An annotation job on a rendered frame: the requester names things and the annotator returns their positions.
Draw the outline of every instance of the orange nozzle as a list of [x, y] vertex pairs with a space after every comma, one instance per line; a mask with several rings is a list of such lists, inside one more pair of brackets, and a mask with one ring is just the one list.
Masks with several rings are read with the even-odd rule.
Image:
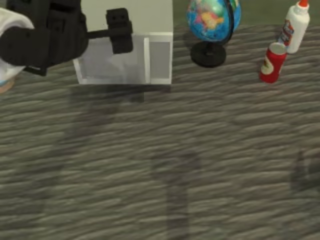
[[309, 4], [308, 2], [309, 2], [308, 0], [300, 0], [299, 1], [299, 6], [300, 7], [304, 7], [304, 8], [308, 7], [308, 4]]

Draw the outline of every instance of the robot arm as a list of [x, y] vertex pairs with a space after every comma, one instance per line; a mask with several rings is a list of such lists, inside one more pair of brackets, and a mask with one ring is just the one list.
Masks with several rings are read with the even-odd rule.
[[108, 29], [94, 32], [87, 30], [81, 0], [7, 0], [6, 8], [27, 17], [34, 28], [8, 27], [0, 35], [0, 58], [12, 66], [26, 66], [32, 74], [45, 76], [49, 67], [79, 58], [90, 39], [109, 37], [114, 54], [133, 50], [132, 23], [125, 8], [107, 10]]

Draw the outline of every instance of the black plastic object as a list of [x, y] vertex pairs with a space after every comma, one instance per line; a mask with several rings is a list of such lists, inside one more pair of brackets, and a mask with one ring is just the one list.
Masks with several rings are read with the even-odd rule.
[[34, 29], [11, 27], [0, 37], [0, 57], [46, 76], [49, 67], [79, 58], [89, 39], [110, 37], [113, 53], [133, 50], [132, 23], [125, 8], [107, 10], [108, 30], [88, 32], [81, 0], [7, 0], [6, 8], [28, 17]]
[[227, 53], [224, 48], [224, 44], [229, 42], [232, 38], [235, 19], [234, 19], [234, 10], [230, 3], [230, 0], [224, 0], [225, 5], [227, 6], [228, 17], [230, 19], [229, 31], [225, 39], [220, 42], [199, 42], [192, 46], [190, 51], [191, 60], [203, 67], [203, 68], [215, 68], [222, 65], [227, 58]]
[[129, 19], [128, 10], [117, 8], [106, 11], [106, 23], [108, 29], [91, 31], [90, 39], [110, 37], [114, 54], [130, 53], [134, 49], [132, 41], [132, 23]]

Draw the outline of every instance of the red can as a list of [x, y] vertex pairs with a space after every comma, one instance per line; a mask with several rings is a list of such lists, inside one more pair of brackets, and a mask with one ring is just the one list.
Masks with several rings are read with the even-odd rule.
[[287, 57], [287, 48], [283, 43], [271, 43], [264, 57], [264, 64], [260, 69], [260, 79], [268, 84], [275, 83]]

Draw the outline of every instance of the white glue bottle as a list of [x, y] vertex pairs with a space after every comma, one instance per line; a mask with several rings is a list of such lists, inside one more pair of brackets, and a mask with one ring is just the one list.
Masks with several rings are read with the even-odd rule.
[[300, 0], [296, 5], [289, 8], [281, 35], [278, 39], [279, 43], [287, 47], [286, 51], [288, 54], [295, 54], [301, 45], [310, 22], [308, 11], [308, 0]]

